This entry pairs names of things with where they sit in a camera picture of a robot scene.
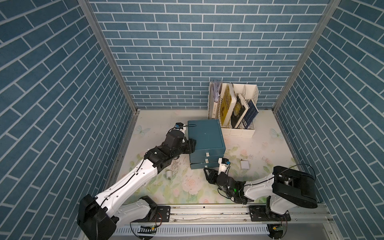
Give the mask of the teal drawer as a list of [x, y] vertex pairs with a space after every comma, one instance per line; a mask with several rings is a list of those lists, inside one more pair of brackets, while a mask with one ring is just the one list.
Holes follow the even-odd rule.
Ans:
[[196, 170], [196, 169], [204, 169], [204, 168], [218, 168], [219, 167], [219, 163], [197, 163], [197, 164], [190, 164], [190, 168], [192, 170]]
[[190, 154], [191, 164], [217, 163], [224, 156], [225, 149], [195, 150]]

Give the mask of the teal drawer cabinet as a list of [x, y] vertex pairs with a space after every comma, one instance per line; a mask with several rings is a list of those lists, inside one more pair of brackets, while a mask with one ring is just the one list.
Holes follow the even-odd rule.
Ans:
[[224, 137], [218, 120], [188, 121], [193, 125], [188, 129], [188, 138], [197, 141], [195, 150], [225, 149]]

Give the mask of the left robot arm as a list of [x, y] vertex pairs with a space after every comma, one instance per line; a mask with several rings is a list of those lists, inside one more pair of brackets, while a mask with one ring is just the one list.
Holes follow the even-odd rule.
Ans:
[[107, 240], [118, 227], [136, 220], [152, 219], [157, 204], [148, 196], [124, 205], [140, 187], [148, 184], [180, 155], [195, 151], [196, 140], [185, 137], [184, 128], [171, 129], [165, 141], [148, 150], [144, 158], [126, 176], [96, 196], [80, 200], [77, 224], [89, 240]]

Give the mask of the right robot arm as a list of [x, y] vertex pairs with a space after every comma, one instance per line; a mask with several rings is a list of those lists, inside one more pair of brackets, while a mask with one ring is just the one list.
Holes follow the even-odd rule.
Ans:
[[219, 170], [204, 168], [206, 180], [223, 192], [223, 197], [236, 204], [246, 205], [258, 198], [267, 198], [267, 211], [283, 215], [298, 206], [307, 209], [318, 207], [316, 177], [311, 174], [275, 166], [268, 176], [255, 181], [236, 181], [228, 175], [229, 163]]

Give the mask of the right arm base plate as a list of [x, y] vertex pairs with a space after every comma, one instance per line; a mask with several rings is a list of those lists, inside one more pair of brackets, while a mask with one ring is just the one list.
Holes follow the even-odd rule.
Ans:
[[291, 221], [291, 216], [288, 211], [283, 215], [272, 212], [266, 205], [251, 205], [249, 206], [252, 222], [284, 222]]

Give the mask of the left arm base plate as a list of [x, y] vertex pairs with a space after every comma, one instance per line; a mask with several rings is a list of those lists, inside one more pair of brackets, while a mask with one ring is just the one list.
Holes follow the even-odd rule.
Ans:
[[160, 222], [169, 222], [170, 214], [170, 206], [157, 206], [156, 208], [151, 208], [143, 219], [135, 220], [134, 223], [156, 223], [159, 225]]

